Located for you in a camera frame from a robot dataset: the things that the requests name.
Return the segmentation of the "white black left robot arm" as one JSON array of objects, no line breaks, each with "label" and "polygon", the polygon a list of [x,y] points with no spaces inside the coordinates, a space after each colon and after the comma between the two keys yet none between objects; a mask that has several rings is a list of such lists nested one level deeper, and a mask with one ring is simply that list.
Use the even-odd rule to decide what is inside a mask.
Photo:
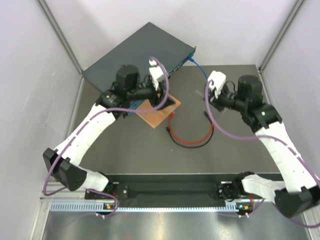
[{"label": "white black left robot arm", "polygon": [[48,178],[53,177],[72,192],[95,190],[105,199],[113,194],[114,187],[105,175],[82,168],[80,163],[107,127],[124,113],[138,112],[130,108],[131,102],[148,100],[153,112],[175,103],[169,98],[169,75],[165,67],[156,59],[150,60],[149,64],[147,82],[142,83],[138,82],[140,74],[136,66],[121,66],[111,88],[99,96],[78,127],[58,146],[44,151]]}]

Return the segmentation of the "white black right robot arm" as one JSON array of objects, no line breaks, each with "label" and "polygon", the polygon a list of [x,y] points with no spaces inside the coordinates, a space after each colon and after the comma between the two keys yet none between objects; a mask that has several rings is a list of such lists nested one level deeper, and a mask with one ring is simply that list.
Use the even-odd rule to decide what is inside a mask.
[{"label": "white black right robot arm", "polygon": [[260,140],[277,166],[283,183],[263,178],[247,171],[232,181],[233,192],[239,198],[249,194],[272,202],[286,218],[292,218],[320,204],[320,180],[305,163],[292,143],[282,117],[276,108],[263,101],[263,85],[254,75],[238,79],[237,90],[230,91],[227,77],[213,71],[205,86],[205,105],[218,111],[229,109],[241,114],[252,136],[240,136],[224,130],[211,115],[215,128],[238,141]]}]

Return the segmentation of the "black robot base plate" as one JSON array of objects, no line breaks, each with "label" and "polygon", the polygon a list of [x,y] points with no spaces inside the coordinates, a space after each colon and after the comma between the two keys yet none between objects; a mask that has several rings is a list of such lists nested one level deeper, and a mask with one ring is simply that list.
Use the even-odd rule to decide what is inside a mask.
[{"label": "black robot base plate", "polygon": [[121,201],[135,199],[139,195],[189,196],[207,195],[214,200],[243,198],[240,190],[240,174],[113,174],[102,189]]}]

